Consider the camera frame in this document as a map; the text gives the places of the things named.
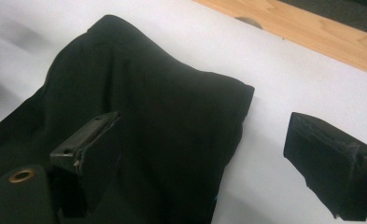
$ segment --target wooden surface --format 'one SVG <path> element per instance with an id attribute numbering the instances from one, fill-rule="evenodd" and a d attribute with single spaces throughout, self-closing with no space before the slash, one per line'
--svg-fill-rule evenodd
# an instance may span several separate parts
<path id="1" fill-rule="evenodd" d="M 367 33 L 276 0 L 194 0 L 367 72 Z"/>

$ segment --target black fabric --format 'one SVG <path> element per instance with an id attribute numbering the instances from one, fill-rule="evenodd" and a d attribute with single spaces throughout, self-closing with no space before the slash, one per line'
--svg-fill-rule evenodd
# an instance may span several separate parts
<path id="1" fill-rule="evenodd" d="M 87 121 L 126 120 L 96 223 L 208 223 L 254 89 L 195 70 L 105 16 L 63 49 L 44 86 L 0 122 L 0 176 L 49 154 Z"/>

